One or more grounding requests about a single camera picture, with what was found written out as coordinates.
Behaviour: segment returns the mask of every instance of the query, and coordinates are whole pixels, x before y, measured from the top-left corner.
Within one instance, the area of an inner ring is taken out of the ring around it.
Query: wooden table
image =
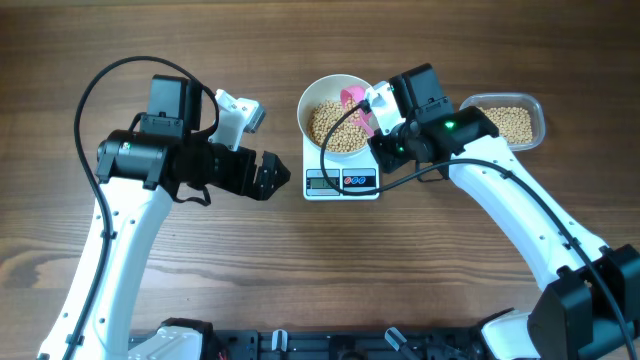
[[[612,247],[640,248],[638,3],[555,4],[0,9],[0,359],[33,359],[62,306],[94,202],[73,145],[75,107],[102,67],[131,55],[258,99],[268,116],[243,144],[275,152],[292,173],[267,202],[213,190],[211,207],[176,205],[151,251],[135,329],[170,316],[217,329],[471,325],[532,309],[540,292],[521,256],[450,182],[411,182],[376,202],[304,200],[296,105],[333,73],[376,83],[430,62],[456,106],[476,93],[532,94],[547,136],[518,159]],[[93,166],[98,143],[146,108],[156,73],[175,74],[131,64],[95,89],[81,126]]]

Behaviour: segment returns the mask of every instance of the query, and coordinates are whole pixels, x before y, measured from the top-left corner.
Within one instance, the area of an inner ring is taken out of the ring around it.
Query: black cable
[[[418,160],[416,160],[416,166],[415,166],[415,171],[420,171],[420,162]],[[436,181],[442,181],[444,180],[443,177],[439,178],[439,179],[423,179],[422,175],[418,176],[416,179],[418,179],[419,182],[425,184],[425,183],[430,183],[430,182],[436,182]]]
[[[133,117],[133,121],[131,121],[131,125],[129,125],[129,132],[133,132],[133,130],[136,129],[136,125],[138,125],[138,123],[140,122],[140,119],[142,119],[143,115],[147,115],[146,112],[139,112],[136,114],[136,116]]]
[[[598,286],[600,288],[600,290],[602,291],[602,293],[604,294],[605,298],[607,299],[607,303],[609,304],[611,311],[613,312],[616,320],[618,321],[618,325],[620,326],[620,330],[622,331],[622,336],[624,337],[624,342],[625,345],[627,347],[627,352],[629,353],[629,358],[632,360],[637,360],[638,357],[636,355],[636,350],[635,347],[633,346],[633,339],[631,338],[631,335],[629,334],[629,329],[627,328],[627,324],[624,321],[624,316],[622,315],[622,311],[620,310],[620,307],[618,306],[618,303],[616,302],[616,299],[613,297],[613,294],[611,293],[611,290],[609,289],[609,287],[607,286],[607,284],[604,282],[604,279],[602,279],[602,277],[600,276],[600,274],[598,273],[598,271],[595,269],[593,263],[591,262],[591,260],[589,259],[589,257],[587,256],[587,254],[584,252],[584,250],[582,249],[582,247],[580,247],[580,243],[578,242],[578,240],[576,238],[574,238],[573,236],[571,236],[571,233],[569,233],[569,230],[567,230],[567,228],[564,226],[564,224],[562,223],[562,221],[558,218],[558,216],[553,212],[553,210],[551,210],[551,208],[549,208],[549,206],[547,205],[547,203],[544,202],[544,200],[542,200],[542,198],[524,181],[522,181],[522,179],[520,179],[519,177],[517,177],[515,174],[513,174],[511,171],[503,168],[500,165],[496,165],[492,162],[489,161],[484,161],[484,160],[478,160],[478,159],[453,159],[453,160],[449,160],[449,161],[444,161],[438,164],[433,164],[431,166],[427,166],[424,169],[421,169],[419,171],[414,172],[411,175],[407,175],[401,179],[398,179],[394,182],[392,182],[391,184],[382,186],[378,189],[373,189],[373,190],[367,190],[367,191],[346,191],[343,189],[340,189],[339,185],[334,184],[333,182],[330,181],[329,179],[329,175],[327,174],[327,170],[324,166],[324,153],[325,150],[327,149],[327,144],[329,143],[329,138],[331,137],[331,135],[333,135],[333,133],[336,131],[336,129],[338,128],[338,126],[340,126],[349,116],[351,116],[351,114],[353,112],[355,112],[358,109],[361,109],[363,107],[365,107],[366,101],[361,101],[358,103],[358,105],[356,105],[354,108],[352,108],[351,110],[347,111],[344,115],[342,115],[342,117],[333,125],[333,127],[329,130],[329,132],[327,133],[327,136],[325,137],[322,146],[320,147],[320,169],[322,171],[322,176],[324,177],[324,180],[326,181],[327,184],[329,184],[329,186],[336,190],[337,192],[343,194],[343,195],[350,195],[350,196],[364,196],[364,195],[374,195],[376,193],[382,193],[384,191],[387,190],[391,190],[393,188],[395,188],[396,186],[400,186],[408,181],[411,181],[417,177],[420,177],[420,175],[422,174],[426,174],[430,171],[434,171],[446,166],[450,166],[450,165],[456,165],[456,164],[473,164],[473,165],[480,165],[480,166],[486,166],[489,167],[493,170],[496,170],[497,172],[499,172],[503,178],[505,179],[511,179],[513,180],[516,184],[518,184],[527,194],[529,194],[529,196],[531,196],[531,198],[542,208],[542,210],[547,214],[547,216],[551,219],[551,221],[558,227],[558,229],[560,230],[560,233],[562,233],[562,236],[564,236],[567,241],[569,242],[569,244],[574,248],[574,250],[576,251],[576,253],[578,254],[578,256],[580,257],[580,260],[582,260],[582,262],[584,262],[585,266],[587,267],[587,269],[589,269],[589,271],[592,273],[593,278],[595,279],[595,285]]]
[[[104,272],[104,267],[106,265],[107,257],[109,255],[110,242],[108,240],[110,240],[112,237],[111,213],[109,212],[109,204],[107,203],[104,197],[104,194],[102,193],[102,190],[100,190],[100,187],[96,182],[96,179],[93,177],[93,174],[91,173],[91,168],[89,167],[89,163],[87,162],[87,157],[85,156],[84,150],[82,148],[82,141],[80,140],[80,117],[82,116],[82,110],[84,109],[84,105],[87,102],[87,98],[89,97],[91,90],[93,90],[93,88],[96,86],[98,81],[100,81],[100,79],[103,76],[105,76],[109,71],[115,69],[116,67],[126,63],[134,62],[134,61],[151,61],[151,62],[157,62],[160,64],[167,65],[181,72],[183,75],[185,75],[192,81],[201,84],[200,81],[198,81],[198,79],[195,78],[195,76],[191,75],[191,73],[189,73],[187,70],[172,63],[171,61],[154,57],[154,56],[132,56],[132,57],[120,59],[112,63],[111,65],[105,67],[104,69],[102,69],[102,71],[100,71],[98,75],[96,75],[93,78],[93,80],[91,80],[91,82],[85,89],[84,93],[82,94],[82,97],[80,98],[80,102],[78,103],[78,108],[76,109],[76,116],[73,122],[73,138],[75,140],[76,150],[78,151],[78,157],[80,158],[80,163],[82,164],[82,169],[84,170],[84,173],[87,176],[87,179],[89,180],[89,185],[91,186],[91,190],[93,190],[93,193],[96,196],[96,200],[98,201],[98,206],[100,207],[100,212],[102,213],[102,224],[103,224],[104,230],[102,232],[102,238],[103,238],[102,249],[100,250],[100,258],[96,266],[96,272],[95,272],[95,275],[93,276],[93,280],[91,281],[91,287],[89,288],[87,299],[85,300],[85,303],[82,306],[82,310],[78,317],[78,322],[76,323],[76,326],[73,329],[73,333],[71,334],[71,337],[68,341],[69,346],[67,346],[67,350],[65,351],[64,356],[62,357],[63,360],[71,359],[76,349],[76,346],[78,346],[80,336],[82,335],[82,332],[87,322],[87,316],[89,315],[89,311],[91,310],[91,307],[93,306],[93,302],[95,300],[96,292],[98,290],[98,285],[102,280],[102,274]],[[209,98],[211,98],[211,101],[213,101],[216,118],[213,125],[211,125],[209,128],[203,131],[191,134],[191,138],[195,140],[202,140],[202,139],[206,140],[209,136],[211,136],[216,131],[216,129],[218,128],[218,123],[220,122],[220,110],[218,108],[218,103],[216,102],[215,95],[213,94],[211,89],[209,89],[208,87],[203,86],[202,88],[203,88],[203,91],[209,96]]]

